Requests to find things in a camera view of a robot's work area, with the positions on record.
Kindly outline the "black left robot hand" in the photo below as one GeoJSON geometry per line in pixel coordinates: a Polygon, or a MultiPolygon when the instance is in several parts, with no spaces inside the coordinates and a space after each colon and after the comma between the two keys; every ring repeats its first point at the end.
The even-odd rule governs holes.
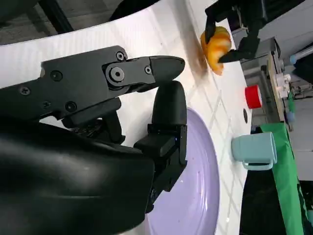
{"type": "Polygon", "coordinates": [[[260,39],[259,30],[266,22],[265,2],[263,0],[219,0],[205,9],[207,15],[205,25],[205,42],[213,37],[216,23],[227,18],[231,11],[238,10],[243,25],[247,28],[247,36],[242,38],[237,50],[231,50],[219,59],[228,63],[241,59],[254,58],[260,39]]]}

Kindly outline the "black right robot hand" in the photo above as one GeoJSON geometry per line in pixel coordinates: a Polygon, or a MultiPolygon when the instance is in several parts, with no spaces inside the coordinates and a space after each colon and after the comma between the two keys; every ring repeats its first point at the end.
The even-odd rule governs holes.
{"type": "Polygon", "coordinates": [[[114,235],[144,221],[187,166],[185,61],[106,47],[44,61],[0,91],[0,232],[114,235]],[[148,133],[123,145],[120,96],[156,89],[148,133]]]}

